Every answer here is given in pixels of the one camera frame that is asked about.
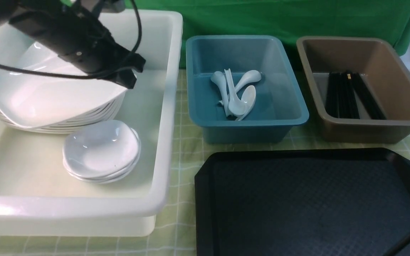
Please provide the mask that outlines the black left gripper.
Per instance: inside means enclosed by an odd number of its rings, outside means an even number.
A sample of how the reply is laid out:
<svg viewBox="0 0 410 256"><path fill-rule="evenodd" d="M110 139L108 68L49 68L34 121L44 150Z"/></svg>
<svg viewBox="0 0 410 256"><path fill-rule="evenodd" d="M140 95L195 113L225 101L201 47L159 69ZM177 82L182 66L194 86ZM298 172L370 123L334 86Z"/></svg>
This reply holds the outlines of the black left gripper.
<svg viewBox="0 0 410 256"><path fill-rule="evenodd" d="M146 59L119 45L99 16L120 13L125 5L19 5L9 24L55 52L75 68L133 89Z"/></svg>

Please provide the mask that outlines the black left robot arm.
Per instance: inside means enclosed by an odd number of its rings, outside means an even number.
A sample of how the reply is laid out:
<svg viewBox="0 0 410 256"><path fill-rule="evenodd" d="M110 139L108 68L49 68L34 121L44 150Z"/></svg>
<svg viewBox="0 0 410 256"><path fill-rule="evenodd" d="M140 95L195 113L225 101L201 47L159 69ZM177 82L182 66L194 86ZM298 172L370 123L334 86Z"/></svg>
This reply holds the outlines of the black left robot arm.
<svg viewBox="0 0 410 256"><path fill-rule="evenodd" d="M8 23L58 57L84 72L84 76L47 73L0 64L0 70L51 78L106 80L126 89L135 87L135 73L142 73L146 60L137 53L143 29L135 1L131 1L138 25L132 50L118 44L99 16L121 13L123 0L0 0L0 25Z"/></svg>

